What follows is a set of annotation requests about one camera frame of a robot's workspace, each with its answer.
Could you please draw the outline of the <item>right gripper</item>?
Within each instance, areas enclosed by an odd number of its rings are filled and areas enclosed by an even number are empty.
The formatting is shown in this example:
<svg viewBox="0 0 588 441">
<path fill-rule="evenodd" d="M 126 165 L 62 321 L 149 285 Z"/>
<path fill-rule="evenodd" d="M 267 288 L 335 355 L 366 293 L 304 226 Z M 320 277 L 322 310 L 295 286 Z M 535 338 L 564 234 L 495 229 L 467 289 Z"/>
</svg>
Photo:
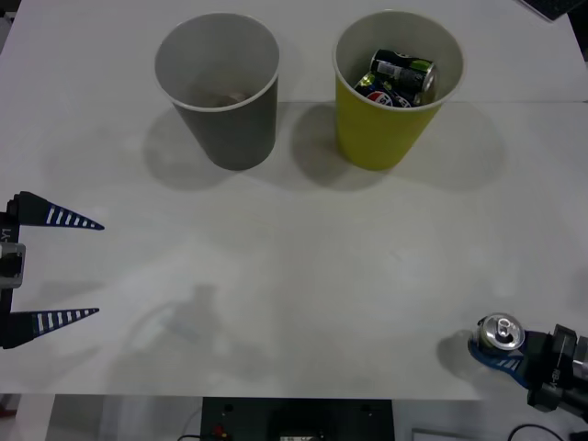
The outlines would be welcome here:
<svg viewBox="0 0 588 441">
<path fill-rule="evenodd" d="M 521 341 L 471 337 L 470 355 L 487 368 L 509 375 L 528 390 L 527 403 L 541 412 L 560 408 L 577 413 L 570 403 L 572 359 L 577 334 L 557 324 L 552 334 L 526 331 Z"/>
</svg>

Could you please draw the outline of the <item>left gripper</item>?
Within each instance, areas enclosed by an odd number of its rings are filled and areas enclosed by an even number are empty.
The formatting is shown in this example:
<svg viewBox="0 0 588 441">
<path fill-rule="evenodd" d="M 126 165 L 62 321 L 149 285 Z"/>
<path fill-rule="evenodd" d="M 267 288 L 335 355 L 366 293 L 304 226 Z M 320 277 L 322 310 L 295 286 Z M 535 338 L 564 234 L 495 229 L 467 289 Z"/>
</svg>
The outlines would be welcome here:
<svg viewBox="0 0 588 441">
<path fill-rule="evenodd" d="M 98 308 L 10 312 L 13 289 L 20 286 L 19 226 L 16 219 L 20 225 L 35 227 L 93 231 L 103 231 L 105 227 L 27 191 L 15 194 L 8 201 L 7 212 L 10 215 L 1 213 L 1 348 L 13 349 L 99 312 Z"/>
</svg>

